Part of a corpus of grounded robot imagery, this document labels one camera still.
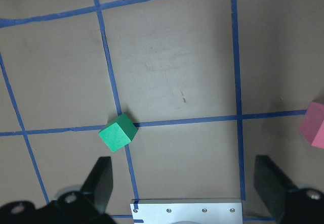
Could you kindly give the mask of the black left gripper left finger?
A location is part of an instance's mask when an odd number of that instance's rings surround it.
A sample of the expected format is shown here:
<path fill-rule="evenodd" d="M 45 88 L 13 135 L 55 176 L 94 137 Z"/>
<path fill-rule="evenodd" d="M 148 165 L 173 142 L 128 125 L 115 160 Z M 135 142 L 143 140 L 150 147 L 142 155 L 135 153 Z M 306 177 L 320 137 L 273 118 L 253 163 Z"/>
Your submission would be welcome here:
<path fill-rule="evenodd" d="M 80 191 L 99 213 L 106 211 L 113 190 L 111 157 L 99 157 Z"/>

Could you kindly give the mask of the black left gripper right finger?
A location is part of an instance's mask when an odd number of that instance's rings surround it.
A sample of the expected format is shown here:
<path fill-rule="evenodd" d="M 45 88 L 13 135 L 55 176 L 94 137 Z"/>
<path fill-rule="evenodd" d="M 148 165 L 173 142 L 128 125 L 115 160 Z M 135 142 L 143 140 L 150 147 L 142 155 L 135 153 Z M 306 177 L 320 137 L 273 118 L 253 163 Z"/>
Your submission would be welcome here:
<path fill-rule="evenodd" d="M 254 188 L 275 221 L 283 220 L 288 196 L 298 190 L 267 155 L 255 157 Z"/>

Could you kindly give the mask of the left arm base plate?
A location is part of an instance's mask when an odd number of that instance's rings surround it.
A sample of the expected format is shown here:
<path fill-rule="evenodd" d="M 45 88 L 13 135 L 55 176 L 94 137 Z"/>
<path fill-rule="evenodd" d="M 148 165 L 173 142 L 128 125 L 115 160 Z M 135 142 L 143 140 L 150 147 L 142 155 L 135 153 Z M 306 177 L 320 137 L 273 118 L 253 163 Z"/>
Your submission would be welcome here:
<path fill-rule="evenodd" d="M 130 208 L 135 223 L 243 223 L 240 199 L 143 199 Z"/>

